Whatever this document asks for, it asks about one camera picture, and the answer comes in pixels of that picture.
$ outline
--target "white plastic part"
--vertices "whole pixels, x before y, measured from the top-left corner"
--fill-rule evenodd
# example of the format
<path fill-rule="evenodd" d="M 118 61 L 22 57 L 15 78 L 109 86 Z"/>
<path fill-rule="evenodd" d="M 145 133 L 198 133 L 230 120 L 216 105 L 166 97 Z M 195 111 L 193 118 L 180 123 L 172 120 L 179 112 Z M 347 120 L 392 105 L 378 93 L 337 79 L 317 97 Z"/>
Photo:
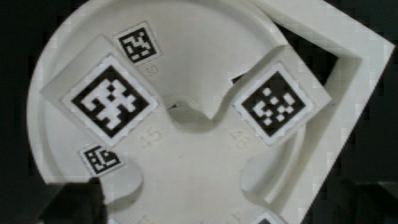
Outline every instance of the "white plastic part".
<path fill-rule="evenodd" d="M 339 56 L 321 111 L 328 96 L 262 12 Z M 28 134 L 45 182 L 86 182 L 99 176 L 118 224 L 299 223 L 390 51 L 392 45 L 319 0 L 90 1 L 54 33 L 31 79 Z M 129 86 L 157 102 L 115 141 L 84 128 L 61 104 L 108 55 L 118 73 L 136 80 Z M 251 92 L 251 80 L 266 82 L 276 58 L 312 107 L 266 142 L 232 104 Z"/>

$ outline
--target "white 3d printed object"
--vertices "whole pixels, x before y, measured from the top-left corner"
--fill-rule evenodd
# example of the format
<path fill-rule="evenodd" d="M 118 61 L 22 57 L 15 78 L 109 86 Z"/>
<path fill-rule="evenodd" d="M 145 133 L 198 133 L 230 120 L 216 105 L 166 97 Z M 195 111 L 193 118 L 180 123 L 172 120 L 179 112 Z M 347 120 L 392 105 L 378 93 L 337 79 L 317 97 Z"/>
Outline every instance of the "white 3d printed object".
<path fill-rule="evenodd" d="M 339 57 L 324 87 L 273 22 Z M 29 86 L 45 183 L 99 178 L 108 223 L 299 223 L 390 52 L 321 0 L 88 1 Z"/>

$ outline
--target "white surface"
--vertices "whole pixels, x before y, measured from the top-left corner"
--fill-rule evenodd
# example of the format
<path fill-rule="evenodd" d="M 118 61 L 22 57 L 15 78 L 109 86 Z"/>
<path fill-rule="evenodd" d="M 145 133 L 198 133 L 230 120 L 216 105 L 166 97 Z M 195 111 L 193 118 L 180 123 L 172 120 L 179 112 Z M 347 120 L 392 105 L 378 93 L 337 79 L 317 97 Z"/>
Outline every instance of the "white surface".
<path fill-rule="evenodd" d="M 280 214 L 287 223 L 299 223 L 392 45 L 323 1 L 257 0 L 255 4 L 271 19 L 340 57 L 326 83 L 331 105 L 305 130 L 296 130 L 298 135 L 273 148 L 255 137 L 223 99 L 230 79 L 275 47 L 285 45 L 248 2 L 95 0 L 72 14 L 45 46 L 29 87 L 28 135 L 47 183 L 84 182 L 90 178 L 77 163 L 77 149 L 95 143 L 95 137 L 81 131 L 38 92 L 97 35 L 109 41 L 145 21 L 161 49 L 161 56 L 136 67 L 159 106 L 111 149 L 125 166 L 100 177 L 108 211 L 120 224 L 164 220 L 251 223 L 262 212 L 275 212 L 271 215 Z M 93 63 L 93 58 L 86 58 L 81 64 L 90 60 Z M 186 119 L 173 121 L 166 112 L 180 99 L 189 118 L 195 113 L 193 117 L 200 117 L 189 125 L 180 125 Z M 266 154 L 280 163 L 266 159 Z M 255 161 L 255 156 L 264 163 L 250 166 L 246 161 Z M 243 193 L 239 183 L 246 189 L 259 187 Z"/>
<path fill-rule="evenodd" d="M 308 122 L 303 152 L 271 203 L 299 223 L 339 155 L 392 53 L 392 44 L 319 0 L 251 0 L 271 20 L 339 57 L 326 81 L 331 102 Z"/>

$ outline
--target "black background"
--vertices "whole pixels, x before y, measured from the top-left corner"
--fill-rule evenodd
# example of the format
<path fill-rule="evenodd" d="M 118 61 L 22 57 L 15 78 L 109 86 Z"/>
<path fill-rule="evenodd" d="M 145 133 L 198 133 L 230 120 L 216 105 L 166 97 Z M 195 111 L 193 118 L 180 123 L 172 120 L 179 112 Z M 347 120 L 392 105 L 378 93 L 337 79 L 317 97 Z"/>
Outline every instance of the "black background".
<path fill-rule="evenodd" d="M 81 0 L 0 1 L 0 223 L 26 223 L 56 192 L 36 174 L 26 139 L 24 106 L 31 71 L 44 44 Z M 398 1 L 328 0 L 328 3 L 398 42 Z M 315 52 L 301 47 L 312 55 Z M 335 185 L 398 182 L 398 65 L 395 51 L 376 91 L 312 203 L 303 223 L 330 223 Z"/>

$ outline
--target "pixelated pattern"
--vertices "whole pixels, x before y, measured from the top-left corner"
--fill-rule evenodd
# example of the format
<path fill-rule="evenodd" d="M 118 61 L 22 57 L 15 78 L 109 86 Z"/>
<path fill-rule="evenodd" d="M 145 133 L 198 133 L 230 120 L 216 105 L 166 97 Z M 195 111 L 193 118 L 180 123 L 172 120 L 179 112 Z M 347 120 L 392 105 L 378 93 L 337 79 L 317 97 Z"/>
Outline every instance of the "pixelated pattern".
<path fill-rule="evenodd" d="M 116 39 L 125 56 L 134 64 L 157 56 L 156 42 L 145 23 L 127 30 L 127 32 L 118 35 Z"/>
<path fill-rule="evenodd" d="M 100 176 L 122 165 L 115 153 L 109 152 L 100 146 L 90 146 L 84 148 L 79 151 L 79 156 L 92 176 Z"/>
<path fill-rule="evenodd" d="M 148 105 L 111 66 L 86 84 L 72 104 L 111 139 Z"/>
<path fill-rule="evenodd" d="M 266 135 L 271 136 L 305 107 L 278 72 L 259 86 L 241 105 Z"/>

